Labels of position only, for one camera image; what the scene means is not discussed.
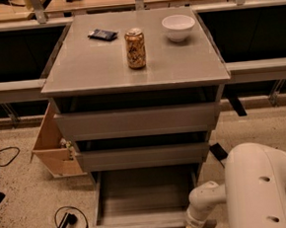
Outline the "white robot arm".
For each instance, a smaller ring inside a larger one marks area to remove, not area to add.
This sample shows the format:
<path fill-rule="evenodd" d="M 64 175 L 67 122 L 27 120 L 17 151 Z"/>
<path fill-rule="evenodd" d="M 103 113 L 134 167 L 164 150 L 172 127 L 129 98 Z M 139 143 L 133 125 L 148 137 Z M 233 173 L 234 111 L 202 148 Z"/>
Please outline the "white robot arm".
<path fill-rule="evenodd" d="M 286 228 L 286 152 L 262 144 L 234 147 L 224 183 L 189 193 L 185 228 L 202 228 L 217 204 L 228 207 L 229 228 Z"/>

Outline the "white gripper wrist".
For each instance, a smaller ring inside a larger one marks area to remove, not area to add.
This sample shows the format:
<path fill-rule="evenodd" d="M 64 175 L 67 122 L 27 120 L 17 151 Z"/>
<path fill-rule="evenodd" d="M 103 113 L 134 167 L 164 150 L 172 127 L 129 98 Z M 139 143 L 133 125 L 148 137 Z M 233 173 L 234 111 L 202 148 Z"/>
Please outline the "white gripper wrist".
<path fill-rule="evenodd" d="M 202 228 L 209 214 L 210 212 L 205 209 L 196 209 L 193 205 L 190 205 L 185 213 L 188 225 L 185 228 Z"/>

